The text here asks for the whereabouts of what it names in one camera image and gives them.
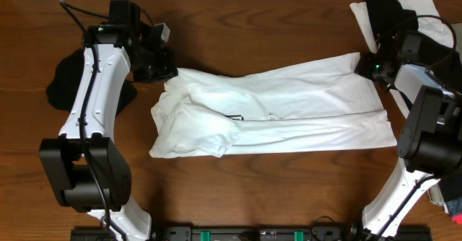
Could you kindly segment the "white robot print t-shirt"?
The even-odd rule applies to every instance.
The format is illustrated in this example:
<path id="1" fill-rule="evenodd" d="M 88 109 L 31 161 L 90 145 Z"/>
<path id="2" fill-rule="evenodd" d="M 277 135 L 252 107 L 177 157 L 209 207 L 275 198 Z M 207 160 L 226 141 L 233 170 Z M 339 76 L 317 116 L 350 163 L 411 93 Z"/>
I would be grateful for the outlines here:
<path id="1" fill-rule="evenodd" d="M 396 145 L 358 53 L 226 77 L 180 69 L 152 107 L 154 158 L 222 157 Z"/>

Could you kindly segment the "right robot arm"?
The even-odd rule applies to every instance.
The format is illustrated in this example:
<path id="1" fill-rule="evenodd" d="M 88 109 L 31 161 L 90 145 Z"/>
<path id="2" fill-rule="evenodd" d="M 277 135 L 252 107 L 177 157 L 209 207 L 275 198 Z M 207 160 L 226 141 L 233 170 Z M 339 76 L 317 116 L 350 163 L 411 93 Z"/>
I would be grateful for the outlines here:
<path id="1" fill-rule="evenodd" d="M 461 61 L 456 51 L 365 53 L 354 72 L 398 90 L 411 103 L 395 169 L 348 235 L 349 240 L 393 240 L 420 197 L 461 171 Z"/>

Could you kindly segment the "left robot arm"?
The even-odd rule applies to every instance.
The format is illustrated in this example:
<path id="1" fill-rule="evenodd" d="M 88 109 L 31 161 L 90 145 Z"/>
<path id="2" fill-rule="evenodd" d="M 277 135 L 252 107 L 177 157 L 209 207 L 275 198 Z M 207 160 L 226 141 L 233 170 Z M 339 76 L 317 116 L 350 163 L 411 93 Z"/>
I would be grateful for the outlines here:
<path id="1" fill-rule="evenodd" d="M 89 28 L 77 95 L 58 137 L 43 139 L 39 157 L 63 207 L 98 219 L 99 230 L 74 230 L 73 240 L 150 240 L 152 217 L 131 195 L 131 171 L 114 143 L 123 83 L 129 73 L 142 83 L 177 76 L 166 46 L 165 23 Z"/>

